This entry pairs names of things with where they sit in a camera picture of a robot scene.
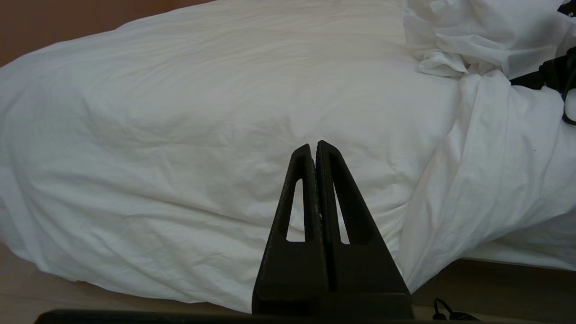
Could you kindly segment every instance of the white duvet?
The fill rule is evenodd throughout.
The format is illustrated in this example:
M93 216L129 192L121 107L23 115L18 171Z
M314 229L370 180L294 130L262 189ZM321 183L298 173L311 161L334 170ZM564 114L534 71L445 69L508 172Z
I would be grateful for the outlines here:
M411 290L572 210L560 96L419 73L402 5L219 0L1 68L2 240L71 280L250 311L305 143L341 150Z

